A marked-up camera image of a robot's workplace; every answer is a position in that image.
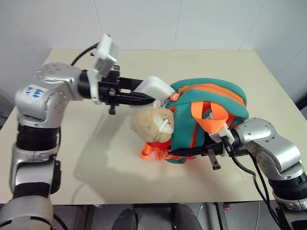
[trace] table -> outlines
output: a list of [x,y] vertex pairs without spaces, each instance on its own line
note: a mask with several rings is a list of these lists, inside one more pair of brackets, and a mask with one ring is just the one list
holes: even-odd
[[[71,63],[79,53],[80,50],[52,50],[46,63]],[[87,69],[91,60],[86,55],[76,66]],[[118,64],[121,76],[126,78],[158,76],[171,84],[186,78],[209,77],[239,85],[246,92],[250,117],[270,121],[280,135],[296,144],[307,169],[307,122],[254,51],[125,50],[120,52]],[[62,122],[58,154],[62,182],[60,190],[51,195],[53,204],[261,200],[251,176],[229,157],[217,157],[222,168],[216,171],[208,157],[183,165],[141,159],[143,141],[129,126],[132,110],[121,105],[116,112],[115,116],[108,115],[108,106],[97,106],[90,100],[70,102]],[[0,132],[0,203],[12,197],[8,178],[17,134],[16,115],[15,108]],[[239,160],[255,170],[248,156]]]

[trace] orange backpack strap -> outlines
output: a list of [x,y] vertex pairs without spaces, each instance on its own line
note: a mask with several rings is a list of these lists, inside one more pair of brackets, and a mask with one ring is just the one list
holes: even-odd
[[217,133],[228,119],[228,112],[219,104],[210,103],[214,120],[202,119],[203,102],[191,102],[191,114],[197,123],[208,133]]

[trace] beige plush toy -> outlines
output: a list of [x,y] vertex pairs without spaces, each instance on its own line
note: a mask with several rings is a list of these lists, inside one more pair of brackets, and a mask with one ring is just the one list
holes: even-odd
[[163,107],[142,108],[132,116],[130,126],[146,142],[167,142],[174,132],[174,116]]

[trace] orange webbing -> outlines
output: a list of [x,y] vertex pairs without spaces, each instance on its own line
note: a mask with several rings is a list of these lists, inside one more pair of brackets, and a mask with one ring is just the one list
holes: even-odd
[[191,114],[207,133],[217,133],[228,119],[228,112],[219,104],[210,103],[214,120],[202,119],[203,102],[191,103]]
[[203,83],[203,84],[196,84],[196,85],[186,85],[180,89],[178,89],[178,92],[186,92],[189,89],[196,89],[196,90],[202,90],[202,91],[207,91],[207,92],[212,92],[215,94],[219,94],[224,97],[228,97],[235,102],[241,104],[242,106],[245,107],[244,100],[237,95],[236,93],[232,92],[229,89],[223,88],[221,86],[212,84],[212,83]]

